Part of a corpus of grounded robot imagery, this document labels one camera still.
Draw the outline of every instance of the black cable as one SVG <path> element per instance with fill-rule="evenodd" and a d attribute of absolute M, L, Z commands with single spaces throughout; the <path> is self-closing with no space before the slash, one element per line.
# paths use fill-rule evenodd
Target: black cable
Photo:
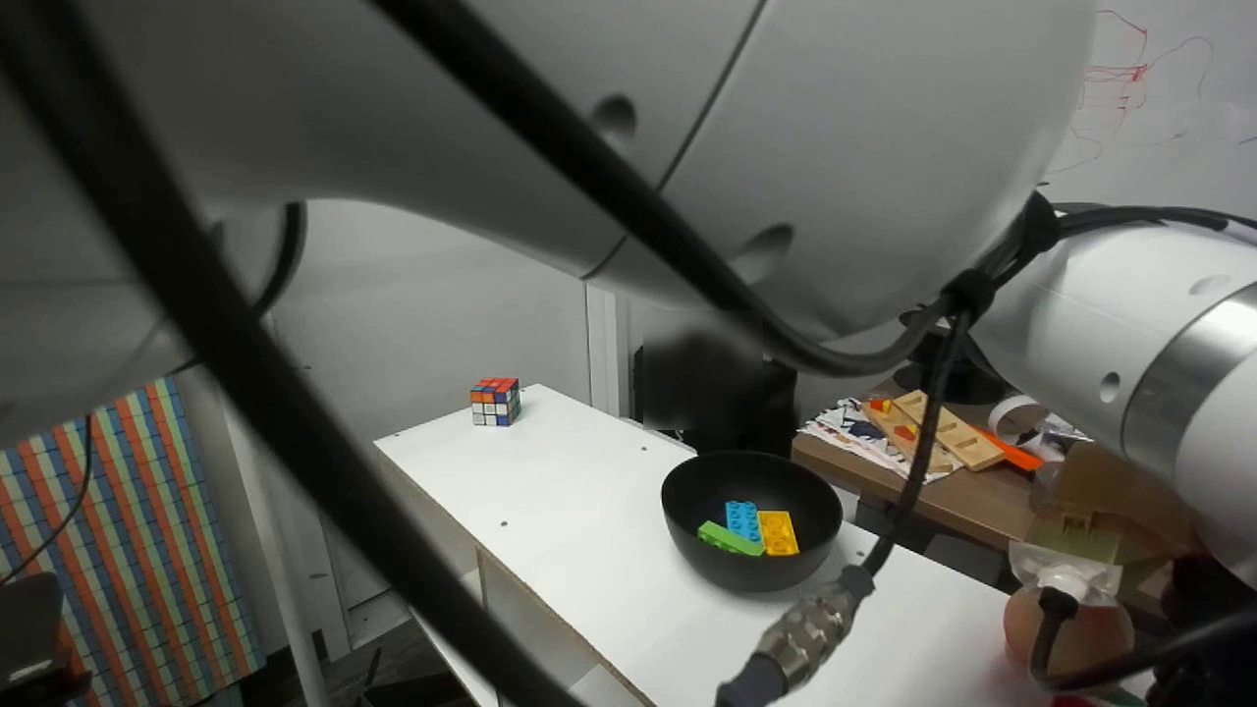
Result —
<path fill-rule="evenodd" d="M 24 561 L 14 561 L 4 574 L 0 584 L 12 584 L 26 567 L 35 567 L 41 553 L 46 553 L 64 537 L 64 531 L 80 517 L 80 510 L 88 502 L 90 481 L 96 481 L 96 413 L 82 418 L 82 483 L 80 483 L 72 510 L 64 514 L 64 521 L 56 521 L 56 531 Z"/>
<path fill-rule="evenodd" d="M 1044 679 L 1053 672 L 1055 638 L 1078 617 L 1080 607 L 1078 607 L 1078 599 L 1044 584 L 1044 591 L 1037 591 L 1037 610 L 1041 610 L 1041 624 L 1034 638 L 1028 668 L 1037 679 Z"/>
<path fill-rule="evenodd" d="M 762 707 L 791 696 L 791 679 L 778 662 L 754 651 L 744 672 L 715 690 L 715 707 Z"/>
<path fill-rule="evenodd" d="M 310 394 L 300 367 L 258 326 L 73 0 L 4 0 L 0 70 L 139 279 L 310 502 L 512 705 L 574 705 L 477 607 L 372 477 L 372 465 Z"/>
<path fill-rule="evenodd" d="M 990 275 L 990 298 L 1016 279 L 1037 254 L 1061 245 L 1066 222 L 1048 198 L 1028 193 L 1012 231 L 979 269 Z"/>
<path fill-rule="evenodd" d="M 732 59 L 720 68 L 720 78 L 706 96 L 706 104 L 701 106 L 693 130 L 678 138 L 672 163 L 664 165 L 664 178 L 656 181 L 656 190 L 664 193 L 672 184 L 672 178 L 678 173 L 684 156 L 693 154 L 693 146 L 701 143 L 706 118 L 715 113 L 720 99 L 721 99 L 721 87 L 733 78 L 733 68 L 744 63 L 744 53 L 762 20 L 769 3 L 765 0 L 754 0 L 744 30 L 737 30 L 737 42 L 732 49 Z M 596 279 L 608 262 L 618 262 L 618 254 L 630 246 L 630 231 L 584 271 L 584 279 Z"/>
<path fill-rule="evenodd" d="M 377 686 L 382 656 L 385 656 L 385 647 L 369 651 L 369 663 L 364 663 L 360 686 L 355 696 L 355 707 L 369 707 L 369 686 Z"/>
<path fill-rule="evenodd" d="M 291 288 L 291 279 L 300 275 L 301 254 L 308 254 L 308 240 L 310 240 L 310 207 L 301 199 L 284 206 L 280 250 L 276 250 L 271 275 L 262 283 L 262 296 L 250 304 L 254 317 L 267 317 L 271 307 Z M 196 367 L 196 356 L 172 367 L 166 379 L 175 379 L 175 372 L 183 372 L 191 367 Z"/>
<path fill-rule="evenodd" d="M 919 502 L 919 493 L 928 489 L 935 438 L 939 438 L 939 418 L 944 418 L 944 397 L 948 397 L 948 379 L 951 379 L 951 367 L 956 367 L 965 334 L 970 334 L 970 313 L 956 313 L 951 317 L 951 334 L 948 334 L 939 356 L 928 370 L 928 413 L 919 421 L 919 440 L 917 440 L 917 453 L 910 453 L 909 483 L 905 483 L 905 493 L 897 498 L 890 527 L 877 537 L 877 546 L 863 557 L 863 571 L 871 576 L 883 571 L 883 561 L 890 557 L 897 544 L 909 535 L 910 510 Z"/>
<path fill-rule="evenodd" d="M 1096 668 L 1068 672 L 1068 676 L 1044 676 L 1044 686 L 1048 690 L 1096 690 L 1096 686 L 1118 684 L 1129 676 L 1150 672 L 1157 663 L 1171 663 L 1171 662 L 1182 662 L 1182 656 L 1201 656 L 1207 647 L 1240 642 L 1249 633 L 1257 633 L 1257 607 L 1224 614 L 1224 617 L 1214 617 L 1214 620 L 1207 620 L 1197 627 L 1185 627 L 1185 633 L 1178 633 L 1171 642 L 1157 642 L 1150 647 L 1104 662 Z"/>
<path fill-rule="evenodd" d="M 295 663 L 291 663 L 291 651 L 287 651 L 287 663 L 280 672 L 280 707 L 287 707 L 291 672 L 295 672 Z"/>
<path fill-rule="evenodd" d="M 584 118 L 534 74 L 496 29 L 461 0 L 372 0 L 453 78 L 461 78 L 519 143 L 554 165 L 576 193 L 600 206 L 623 231 L 678 271 L 732 326 L 786 367 L 863 379 L 900 367 L 939 322 L 948 304 L 910 313 L 879 354 L 835 354 L 778 317 L 706 240 L 618 154 Z"/>
<path fill-rule="evenodd" d="M 1061 207 L 1061 237 L 1165 223 L 1165 222 L 1210 227 L 1210 231 L 1224 231 L 1224 223 L 1257 227 L 1257 222 L 1249 215 L 1210 211 L 1210 207 L 1157 207 L 1157 206 L 1055 206 L 1055 207 Z"/>
<path fill-rule="evenodd" d="M 1034 651 L 1028 651 L 1034 676 L 1048 676 L 1061 627 L 1066 627 L 1066 617 L 1053 617 L 1053 614 L 1041 617 L 1037 638 L 1034 638 Z"/>

